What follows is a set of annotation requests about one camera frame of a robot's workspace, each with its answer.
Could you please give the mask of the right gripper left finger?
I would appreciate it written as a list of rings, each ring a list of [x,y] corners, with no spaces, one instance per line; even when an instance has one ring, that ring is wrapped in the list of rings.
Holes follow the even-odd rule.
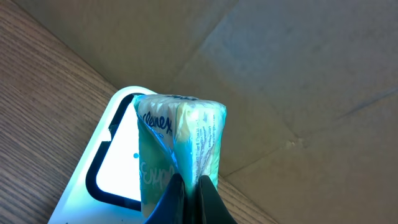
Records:
[[[185,208],[185,183],[176,173],[145,224],[182,224]]]

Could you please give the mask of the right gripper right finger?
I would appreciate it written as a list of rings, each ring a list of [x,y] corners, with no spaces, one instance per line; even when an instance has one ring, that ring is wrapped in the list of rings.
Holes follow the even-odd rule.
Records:
[[[201,176],[198,180],[197,207],[197,223],[237,224],[207,175]]]

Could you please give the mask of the small kleenex tissue pack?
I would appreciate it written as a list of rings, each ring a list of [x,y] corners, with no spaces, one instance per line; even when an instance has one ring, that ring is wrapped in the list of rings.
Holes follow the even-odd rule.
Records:
[[[139,132],[141,212],[149,217],[171,177],[179,173],[188,197],[201,176],[218,185],[225,105],[180,95],[139,95],[132,101]]]

